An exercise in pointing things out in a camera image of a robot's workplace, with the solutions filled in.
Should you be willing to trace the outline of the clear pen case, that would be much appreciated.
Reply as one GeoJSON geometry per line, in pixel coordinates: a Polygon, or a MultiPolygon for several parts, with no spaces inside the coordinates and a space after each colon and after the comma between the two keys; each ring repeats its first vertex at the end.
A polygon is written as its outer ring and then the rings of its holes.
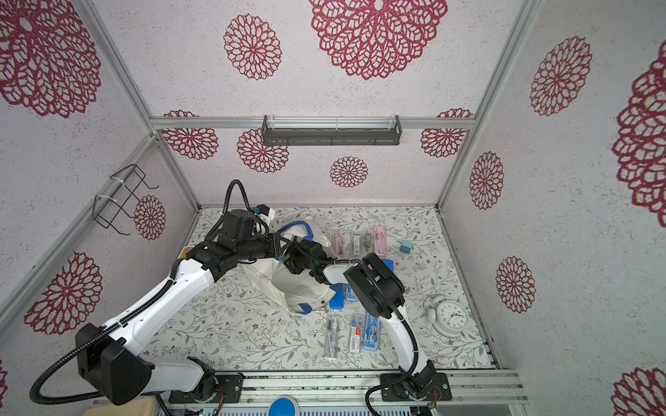
{"type": "Polygon", "coordinates": [[[352,254],[355,257],[361,255],[361,236],[358,233],[352,234],[352,254]]]}

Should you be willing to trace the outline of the clear green compass set case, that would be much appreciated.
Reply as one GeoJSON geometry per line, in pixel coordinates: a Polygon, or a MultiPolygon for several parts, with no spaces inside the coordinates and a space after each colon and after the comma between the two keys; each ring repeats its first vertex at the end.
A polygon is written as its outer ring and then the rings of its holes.
{"type": "Polygon", "coordinates": [[[373,251],[374,238],[371,231],[365,231],[362,234],[361,243],[362,243],[362,248],[366,253],[373,251]]]}

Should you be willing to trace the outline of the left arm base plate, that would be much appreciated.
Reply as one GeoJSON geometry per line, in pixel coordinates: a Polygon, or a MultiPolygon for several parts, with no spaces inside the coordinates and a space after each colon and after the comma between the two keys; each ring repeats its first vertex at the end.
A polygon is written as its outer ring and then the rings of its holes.
{"type": "Polygon", "coordinates": [[[170,404],[239,403],[245,377],[241,373],[204,375],[191,392],[173,391],[170,404]]]}

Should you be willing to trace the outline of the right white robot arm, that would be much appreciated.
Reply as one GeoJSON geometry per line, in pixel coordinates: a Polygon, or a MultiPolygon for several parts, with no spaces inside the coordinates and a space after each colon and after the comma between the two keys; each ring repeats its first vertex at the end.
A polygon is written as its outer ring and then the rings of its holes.
{"type": "Polygon", "coordinates": [[[397,353],[400,375],[391,384],[415,398],[427,394],[435,380],[435,365],[409,323],[402,281],[379,256],[333,258],[322,244],[297,237],[284,245],[282,254],[284,265],[292,272],[308,270],[319,284],[349,284],[365,311],[381,322],[397,353]]]}

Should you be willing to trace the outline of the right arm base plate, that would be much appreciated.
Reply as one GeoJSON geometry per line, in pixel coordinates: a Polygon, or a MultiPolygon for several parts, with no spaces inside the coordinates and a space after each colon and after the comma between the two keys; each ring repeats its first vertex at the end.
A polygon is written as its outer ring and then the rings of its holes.
{"type": "Polygon", "coordinates": [[[390,381],[399,378],[396,373],[380,374],[380,384],[384,386],[382,390],[382,399],[386,402],[398,401],[451,401],[453,398],[449,378],[442,373],[435,373],[431,381],[421,383],[412,378],[387,386],[390,381]]]}

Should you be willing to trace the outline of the white canvas bag blue handles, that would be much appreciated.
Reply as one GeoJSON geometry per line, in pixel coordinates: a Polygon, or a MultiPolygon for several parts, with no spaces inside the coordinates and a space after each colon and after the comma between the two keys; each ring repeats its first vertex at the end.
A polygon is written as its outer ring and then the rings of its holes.
{"type": "MultiPolygon", "coordinates": [[[[296,237],[312,241],[323,246],[324,254],[336,258],[331,241],[317,225],[312,216],[293,221],[280,232],[282,237],[296,237]]],[[[280,308],[302,315],[310,314],[326,306],[336,296],[331,286],[317,282],[310,270],[303,269],[294,274],[287,268],[288,259],[260,259],[252,265],[239,265],[239,270],[248,278],[251,287],[260,291],[280,308]]]]}

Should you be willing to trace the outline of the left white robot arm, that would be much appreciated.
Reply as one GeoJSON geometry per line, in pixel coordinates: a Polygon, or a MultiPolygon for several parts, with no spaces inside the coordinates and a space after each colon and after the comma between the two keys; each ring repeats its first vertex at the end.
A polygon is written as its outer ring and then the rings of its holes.
{"type": "Polygon", "coordinates": [[[219,384],[214,369],[189,357],[180,362],[149,361],[148,342],[178,311],[241,263],[279,254],[279,236],[269,231],[275,212],[266,205],[224,213],[202,242],[175,261],[169,275],[137,303],[102,326],[91,323],[76,334],[75,348],[49,366],[33,383],[29,398],[39,405],[62,405],[100,397],[124,405],[140,395],[186,393],[212,400],[219,384]],[[43,386],[58,370],[77,361],[91,393],[51,397],[43,386]]]}

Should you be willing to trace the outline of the long blue-trim compass case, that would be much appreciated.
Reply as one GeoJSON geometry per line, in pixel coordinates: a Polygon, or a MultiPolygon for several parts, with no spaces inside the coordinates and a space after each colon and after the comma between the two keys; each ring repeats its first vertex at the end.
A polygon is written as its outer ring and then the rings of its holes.
{"type": "Polygon", "coordinates": [[[369,312],[364,315],[364,334],[362,347],[368,351],[377,351],[380,348],[381,322],[369,312]]]}

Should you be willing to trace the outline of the pink compass clear case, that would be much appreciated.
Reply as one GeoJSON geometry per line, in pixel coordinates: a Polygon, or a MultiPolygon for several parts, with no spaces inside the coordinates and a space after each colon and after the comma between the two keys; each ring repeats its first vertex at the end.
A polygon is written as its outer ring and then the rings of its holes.
{"type": "Polygon", "coordinates": [[[343,236],[340,232],[335,231],[331,234],[331,246],[334,253],[338,258],[343,256],[343,236]]]}

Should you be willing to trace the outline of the pink clear stationery case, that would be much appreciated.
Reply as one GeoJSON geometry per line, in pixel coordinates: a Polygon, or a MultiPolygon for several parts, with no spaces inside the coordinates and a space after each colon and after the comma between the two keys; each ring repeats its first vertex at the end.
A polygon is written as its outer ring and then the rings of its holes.
{"type": "Polygon", "coordinates": [[[377,226],[373,230],[373,252],[379,258],[387,256],[387,232],[383,226],[377,226]]]}

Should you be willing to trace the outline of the clear blue-trim compass case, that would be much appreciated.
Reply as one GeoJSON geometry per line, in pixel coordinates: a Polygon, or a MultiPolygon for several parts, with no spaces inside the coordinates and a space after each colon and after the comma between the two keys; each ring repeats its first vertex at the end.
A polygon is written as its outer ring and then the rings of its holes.
{"type": "Polygon", "coordinates": [[[344,299],[347,303],[356,303],[358,301],[355,291],[349,284],[345,286],[344,299]]]}

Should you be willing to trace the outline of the clear case red-white label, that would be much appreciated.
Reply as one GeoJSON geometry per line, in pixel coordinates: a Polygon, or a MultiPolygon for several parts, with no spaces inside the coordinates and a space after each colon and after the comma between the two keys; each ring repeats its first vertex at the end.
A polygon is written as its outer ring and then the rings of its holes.
{"type": "Polygon", "coordinates": [[[353,315],[350,319],[349,353],[360,354],[362,349],[362,333],[364,332],[364,316],[353,315]]]}

